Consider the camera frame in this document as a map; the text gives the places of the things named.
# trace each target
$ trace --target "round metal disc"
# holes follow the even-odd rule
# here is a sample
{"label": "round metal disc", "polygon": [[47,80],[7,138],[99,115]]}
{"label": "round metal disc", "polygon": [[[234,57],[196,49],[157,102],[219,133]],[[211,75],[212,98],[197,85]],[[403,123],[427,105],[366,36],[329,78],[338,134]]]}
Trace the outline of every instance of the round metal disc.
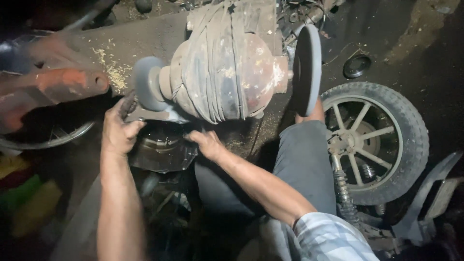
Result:
{"label": "round metal disc", "polygon": [[293,62],[293,100],[297,113],[307,117],[313,111],[322,75],[322,53],[319,32],[306,25],[298,35]]}
{"label": "round metal disc", "polygon": [[161,59],[148,56],[138,60],[132,71],[138,101],[142,107],[150,111],[163,111],[168,107],[161,94],[159,81],[163,66]]}

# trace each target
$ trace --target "rubber wrapping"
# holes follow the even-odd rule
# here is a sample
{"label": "rubber wrapping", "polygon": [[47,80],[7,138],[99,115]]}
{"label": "rubber wrapping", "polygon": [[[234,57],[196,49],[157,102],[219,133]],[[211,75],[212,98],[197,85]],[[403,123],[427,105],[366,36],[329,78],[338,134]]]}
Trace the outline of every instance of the rubber wrapping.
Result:
{"label": "rubber wrapping", "polygon": [[196,10],[180,60],[183,85],[174,86],[173,100],[186,92],[197,113],[212,124],[247,115],[240,84],[241,59],[246,57],[243,6],[226,0]]}

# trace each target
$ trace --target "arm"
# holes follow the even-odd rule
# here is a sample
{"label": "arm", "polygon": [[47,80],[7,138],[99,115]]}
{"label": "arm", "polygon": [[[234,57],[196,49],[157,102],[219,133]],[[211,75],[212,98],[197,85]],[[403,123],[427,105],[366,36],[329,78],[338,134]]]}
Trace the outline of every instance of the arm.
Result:
{"label": "arm", "polygon": [[224,169],[250,198],[260,203],[274,218],[293,227],[295,221],[304,214],[317,212],[308,200],[287,183],[229,152],[214,131],[193,131],[187,138],[198,143],[206,158]]}
{"label": "arm", "polygon": [[127,160],[127,153],[145,123],[125,124],[120,116],[122,103],[123,99],[106,112],[103,125],[102,198],[97,229],[97,252],[101,261],[145,259],[142,205]]}

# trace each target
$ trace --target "hand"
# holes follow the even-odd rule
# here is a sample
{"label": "hand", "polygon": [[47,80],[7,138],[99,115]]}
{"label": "hand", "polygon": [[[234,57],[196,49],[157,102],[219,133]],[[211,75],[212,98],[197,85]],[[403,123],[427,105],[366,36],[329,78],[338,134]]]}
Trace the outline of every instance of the hand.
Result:
{"label": "hand", "polygon": [[201,133],[194,130],[186,136],[186,139],[198,143],[201,153],[213,162],[217,162],[220,156],[227,152],[214,131]]}
{"label": "hand", "polygon": [[110,153],[125,157],[134,147],[137,134],[145,126],[145,122],[134,121],[124,123],[121,118],[121,106],[125,98],[105,113],[103,123],[102,153]]}

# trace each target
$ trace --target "plaid shirt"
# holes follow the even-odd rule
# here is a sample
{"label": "plaid shirt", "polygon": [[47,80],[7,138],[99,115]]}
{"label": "plaid shirt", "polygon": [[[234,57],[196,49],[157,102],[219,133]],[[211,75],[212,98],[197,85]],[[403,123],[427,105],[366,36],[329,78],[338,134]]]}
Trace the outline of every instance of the plaid shirt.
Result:
{"label": "plaid shirt", "polygon": [[302,260],[379,260],[363,235],[341,218],[326,213],[308,213],[295,225]]}

